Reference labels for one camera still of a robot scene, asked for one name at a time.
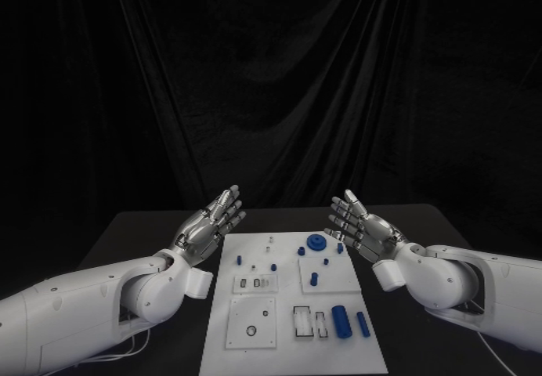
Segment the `table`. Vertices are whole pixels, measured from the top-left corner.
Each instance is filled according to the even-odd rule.
[[[438,209],[427,204],[368,206],[404,232],[408,239],[424,246],[446,244],[469,248]],[[317,231],[335,228],[327,219],[330,208],[247,209],[235,233]],[[170,245],[179,225],[192,211],[131,211],[120,213],[91,249],[79,269],[150,256]],[[437,318],[409,297],[402,287],[385,293],[371,269],[372,264],[350,251],[362,285],[362,294],[372,317],[378,342],[391,375],[476,375],[509,374],[493,359],[477,334]],[[199,268],[218,275],[221,248]],[[101,376],[156,374],[160,376],[199,374],[206,340],[215,281],[206,300],[186,298],[179,312],[151,330],[147,349],[134,357],[108,363],[82,364],[58,375]],[[525,376],[538,373],[542,355],[516,349],[510,344],[487,340],[513,371]],[[111,353],[128,350],[128,344]]]

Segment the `humanoid robot arm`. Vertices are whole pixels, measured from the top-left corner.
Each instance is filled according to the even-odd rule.
[[[326,233],[373,263],[382,289],[407,286],[433,316],[542,353],[542,262],[444,245],[424,248],[368,213],[350,190],[345,197],[333,197],[340,216],[330,220],[352,237],[330,229]],[[463,309],[479,289],[470,265],[483,275],[484,312]]]
[[[185,295],[206,298],[212,273],[193,266],[216,250],[245,212],[238,186],[185,221],[153,256],[61,275],[0,301],[0,375],[35,375],[79,363],[164,322]],[[131,316],[120,318],[121,305]]]

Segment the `circular hole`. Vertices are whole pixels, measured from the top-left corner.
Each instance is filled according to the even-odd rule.
[[[257,327],[254,325],[251,325],[248,328],[247,328],[247,334],[252,337],[255,334],[257,334]]]

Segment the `black backdrop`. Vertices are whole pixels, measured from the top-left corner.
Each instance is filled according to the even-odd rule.
[[[541,258],[539,5],[4,5],[3,250],[64,273],[120,211],[428,202]]]

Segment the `blue object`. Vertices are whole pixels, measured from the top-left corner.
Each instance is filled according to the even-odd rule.
[[[363,315],[363,312],[358,312],[358,321],[359,321],[359,326],[362,327],[362,334],[363,334],[363,337],[371,337],[371,333],[369,333],[369,326],[368,326],[368,322],[365,321],[365,315]]]
[[[310,275],[310,286],[316,286],[319,284],[319,273],[313,273]]]
[[[343,305],[336,305],[332,308],[333,323],[336,324],[336,336],[339,338],[352,337],[350,322],[347,321],[347,315]]]
[[[307,237],[307,245],[313,251],[322,251],[327,245],[326,238],[317,233],[313,233]]]

